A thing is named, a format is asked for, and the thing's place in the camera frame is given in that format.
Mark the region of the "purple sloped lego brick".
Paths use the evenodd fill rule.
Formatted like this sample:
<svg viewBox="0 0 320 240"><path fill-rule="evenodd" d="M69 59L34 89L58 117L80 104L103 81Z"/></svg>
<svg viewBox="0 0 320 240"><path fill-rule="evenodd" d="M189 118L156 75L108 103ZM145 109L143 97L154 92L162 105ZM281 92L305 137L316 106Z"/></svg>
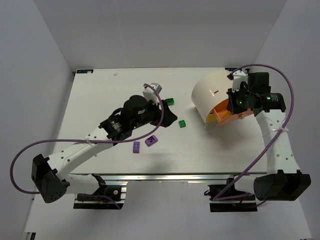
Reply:
<svg viewBox="0 0 320 240"><path fill-rule="evenodd" d="M151 136L147 137L144 141L144 143L146 144L147 147L150 147L157 142L158 142L158 138L155 135L151 135Z"/></svg>

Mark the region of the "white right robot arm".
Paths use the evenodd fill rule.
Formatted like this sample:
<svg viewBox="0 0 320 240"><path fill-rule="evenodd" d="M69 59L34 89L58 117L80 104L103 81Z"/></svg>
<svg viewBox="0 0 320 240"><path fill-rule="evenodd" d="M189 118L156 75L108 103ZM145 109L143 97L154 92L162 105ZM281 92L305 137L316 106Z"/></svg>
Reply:
<svg viewBox="0 0 320 240"><path fill-rule="evenodd" d="M286 104L282 94L272 93L269 73L230 73L232 87L228 89L227 110L232 114L253 111L265 145L266 174L244 174L235 178L237 191L255 195L260 201L295 201L310 185L311 177L303 174L297 164L288 132Z"/></svg>

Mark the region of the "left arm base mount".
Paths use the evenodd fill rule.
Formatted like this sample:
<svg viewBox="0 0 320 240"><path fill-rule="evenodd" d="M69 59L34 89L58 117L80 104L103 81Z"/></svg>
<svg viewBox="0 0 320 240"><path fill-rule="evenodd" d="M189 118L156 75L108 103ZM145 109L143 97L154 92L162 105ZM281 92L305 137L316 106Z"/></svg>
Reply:
<svg viewBox="0 0 320 240"><path fill-rule="evenodd" d="M93 174L98 188L91 194L80 193L75 196L73 208L82 210L121 210L126 199L124 183L107 183L98 174Z"/></svg>

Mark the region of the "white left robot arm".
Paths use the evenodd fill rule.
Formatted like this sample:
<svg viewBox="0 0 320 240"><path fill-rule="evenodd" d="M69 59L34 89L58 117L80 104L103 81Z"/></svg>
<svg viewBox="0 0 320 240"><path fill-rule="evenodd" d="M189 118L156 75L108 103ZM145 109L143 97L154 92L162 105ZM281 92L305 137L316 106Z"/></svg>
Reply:
<svg viewBox="0 0 320 240"><path fill-rule="evenodd" d="M171 112L165 100L160 104L133 95L123 107L116 109L90 133L84 143L74 143L68 148L32 161L31 179L45 203L53 203L64 194L102 195L107 185L99 174L73 174L72 171L98 153L116 145L132 135L133 130L147 124L169 127L178 117Z"/></svg>

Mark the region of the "salmon orange top drawer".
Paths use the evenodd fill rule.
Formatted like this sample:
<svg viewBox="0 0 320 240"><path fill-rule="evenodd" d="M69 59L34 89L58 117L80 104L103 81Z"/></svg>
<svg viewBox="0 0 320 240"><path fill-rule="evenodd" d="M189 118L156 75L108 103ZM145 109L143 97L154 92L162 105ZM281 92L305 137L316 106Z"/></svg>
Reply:
<svg viewBox="0 0 320 240"><path fill-rule="evenodd" d="M237 120L242 120L245 117L248 117L253 114L253 111L250 109L247 109L241 113L232 113L231 111L227 110L228 103L229 100L225 99L224 101L216 105L210 112L214 116L215 121L217 122L216 126L230 124Z"/></svg>

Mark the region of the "yellow orange drawer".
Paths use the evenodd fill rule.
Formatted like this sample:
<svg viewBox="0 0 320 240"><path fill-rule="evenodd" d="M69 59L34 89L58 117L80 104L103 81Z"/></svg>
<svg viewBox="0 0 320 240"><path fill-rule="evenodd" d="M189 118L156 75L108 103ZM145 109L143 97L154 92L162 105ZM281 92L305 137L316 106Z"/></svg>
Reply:
<svg viewBox="0 0 320 240"><path fill-rule="evenodd" d="M206 124L209 124L209 123L214 123L217 121L217 118L216 118L216 114L214 112L210 112L206 119L205 119L205 123Z"/></svg>

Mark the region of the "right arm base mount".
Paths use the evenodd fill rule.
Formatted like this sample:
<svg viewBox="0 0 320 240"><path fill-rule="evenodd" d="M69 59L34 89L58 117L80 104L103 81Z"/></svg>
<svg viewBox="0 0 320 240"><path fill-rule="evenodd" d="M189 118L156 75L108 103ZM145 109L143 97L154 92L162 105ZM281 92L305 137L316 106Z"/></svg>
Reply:
<svg viewBox="0 0 320 240"><path fill-rule="evenodd" d="M233 177L228 177L225 183L209 184L208 189L203 193L209 197L209 208L211 213L246 213L257 212L257 202L254 195L247 195L243 191L238 191L234 186L229 188L218 198L226 198L223 200L214 200L229 183L234 180Z"/></svg>

